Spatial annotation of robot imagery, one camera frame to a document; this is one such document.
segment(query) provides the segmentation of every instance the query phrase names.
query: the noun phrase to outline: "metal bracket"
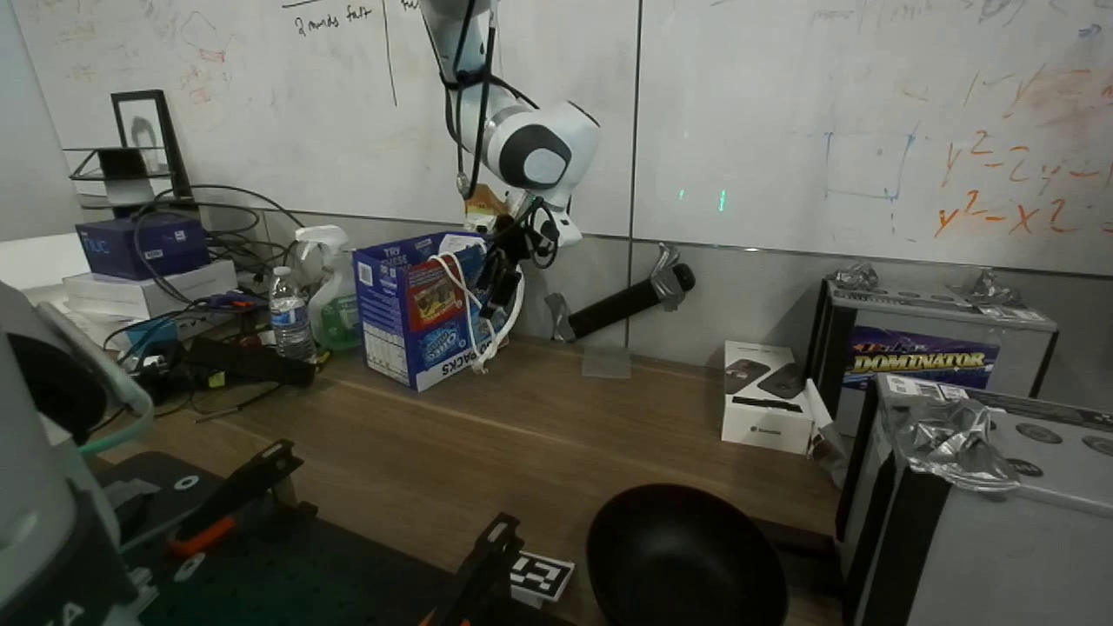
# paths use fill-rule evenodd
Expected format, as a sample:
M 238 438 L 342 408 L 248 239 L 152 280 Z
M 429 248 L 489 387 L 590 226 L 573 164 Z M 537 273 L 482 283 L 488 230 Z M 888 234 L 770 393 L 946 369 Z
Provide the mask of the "metal bracket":
M 551 293 L 546 295 L 545 304 L 549 305 L 549 312 L 553 316 L 553 339 L 564 343 L 575 341 L 575 333 L 572 332 L 572 325 L 568 323 L 568 317 L 572 312 L 568 309 L 568 301 L 564 300 L 564 294 Z
M 677 250 L 677 246 L 664 243 L 658 243 L 657 246 L 661 251 L 661 257 L 657 260 L 657 265 L 653 266 L 653 272 L 649 275 L 649 282 L 653 285 L 657 299 L 661 301 L 664 310 L 676 311 L 687 295 L 684 290 L 680 287 L 677 274 L 672 271 L 672 266 L 680 261 L 680 251 Z

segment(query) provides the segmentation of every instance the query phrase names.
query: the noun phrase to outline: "wooden table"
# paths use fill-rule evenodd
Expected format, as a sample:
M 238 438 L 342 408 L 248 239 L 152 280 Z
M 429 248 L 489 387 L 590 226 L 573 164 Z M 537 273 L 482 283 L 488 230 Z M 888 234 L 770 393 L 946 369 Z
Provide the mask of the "wooden table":
M 588 527 L 630 487 L 690 485 L 758 518 L 833 531 L 838 493 L 817 466 L 719 441 L 720 373 L 636 359 L 630 380 L 584 379 L 581 360 L 515 338 L 489 375 L 418 394 L 347 355 L 311 389 L 201 424 L 183 411 L 105 457 L 160 450 L 226 476 L 286 438 L 305 460 L 298 496 L 322 518 L 450 570 L 509 512 L 525 549 L 579 566 L 554 610 L 583 626 L 604 624 L 585 571 Z M 788 624 L 839 623 L 837 603 L 794 590 Z

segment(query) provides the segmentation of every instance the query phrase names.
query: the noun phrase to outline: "black handle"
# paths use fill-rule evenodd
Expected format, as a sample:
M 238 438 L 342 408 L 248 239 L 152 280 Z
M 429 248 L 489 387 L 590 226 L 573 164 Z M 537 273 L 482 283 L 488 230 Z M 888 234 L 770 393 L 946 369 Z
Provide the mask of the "black handle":
M 676 274 L 680 288 L 686 293 L 696 286 L 696 274 L 687 264 L 678 263 L 670 270 Z M 646 278 L 614 295 L 600 300 L 583 311 L 569 315 L 568 323 L 572 326 L 575 339 L 583 339 L 600 329 L 605 329 L 660 303 L 657 291 L 653 290 L 653 283 Z

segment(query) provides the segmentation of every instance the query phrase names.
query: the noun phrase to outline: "blue box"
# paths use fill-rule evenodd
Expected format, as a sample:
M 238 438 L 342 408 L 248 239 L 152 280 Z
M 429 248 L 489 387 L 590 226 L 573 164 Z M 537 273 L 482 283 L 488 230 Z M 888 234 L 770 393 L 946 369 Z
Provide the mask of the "blue box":
M 467 336 L 464 293 L 430 257 L 454 251 L 469 288 L 485 302 L 487 294 L 474 287 L 485 253 L 479 245 L 469 245 L 481 241 L 474 233 L 436 233 L 352 254 L 368 368 L 417 391 L 469 369 L 475 354 Z M 479 306 L 471 307 L 482 352 L 491 336 Z M 493 322 L 498 332 L 505 316 L 500 313 Z
M 85 257 L 96 274 L 144 281 L 151 277 L 135 246 L 130 218 L 78 224 Z M 142 221 L 139 248 L 160 275 L 183 274 L 208 265 L 205 228 L 191 217 L 156 214 Z

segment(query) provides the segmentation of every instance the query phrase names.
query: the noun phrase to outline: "oreo box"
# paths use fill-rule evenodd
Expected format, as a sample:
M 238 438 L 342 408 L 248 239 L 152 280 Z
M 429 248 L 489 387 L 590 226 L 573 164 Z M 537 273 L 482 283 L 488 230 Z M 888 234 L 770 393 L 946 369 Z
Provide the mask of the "oreo box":
M 465 284 L 484 302 L 487 294 L 474 285 L 486 253 L 474 233 L 436 233 L 352 254 L 367 366 L 417 391 L 467 370 L 475 360 L 464 306 L 471 306 L 479 351 L 492 341 L 479 306 L 432 258 L 445 252 L 455 253 L 462 268 L 445 261 L 454 272 L 463 271 Z M 505 316 L 500 313 L 492 322 L 498 332 Z

